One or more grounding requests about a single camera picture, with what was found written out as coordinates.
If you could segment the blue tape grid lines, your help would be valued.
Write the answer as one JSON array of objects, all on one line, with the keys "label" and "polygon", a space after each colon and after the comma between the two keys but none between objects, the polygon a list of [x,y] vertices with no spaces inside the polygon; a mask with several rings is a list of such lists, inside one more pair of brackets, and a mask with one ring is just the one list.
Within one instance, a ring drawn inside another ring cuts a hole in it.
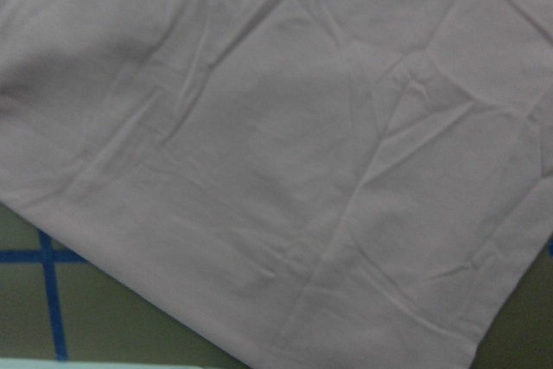
[{"label": "blue tape grid lines", "polygon": [[44,231],[38,229],[37,234],[39,239],[37,249],[2,249],[1,264],[39,264],[41,266],[54,344],[54,358],[59,362],[67,362],[69,354],[61,312],[56,265],[86,264],[87,261],[72,250],[54,248],[53,239]]}]

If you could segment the pink Snoopy t-shirt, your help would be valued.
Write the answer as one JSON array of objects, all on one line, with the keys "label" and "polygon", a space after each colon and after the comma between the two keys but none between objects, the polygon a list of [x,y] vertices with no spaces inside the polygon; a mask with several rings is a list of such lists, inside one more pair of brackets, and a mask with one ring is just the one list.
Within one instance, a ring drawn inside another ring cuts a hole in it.
[{"label": "pink Snoopy t-shirt", "polygon": [[552,232],[552,0],[1,0],[1,201],[253,368],[467,368]]}]

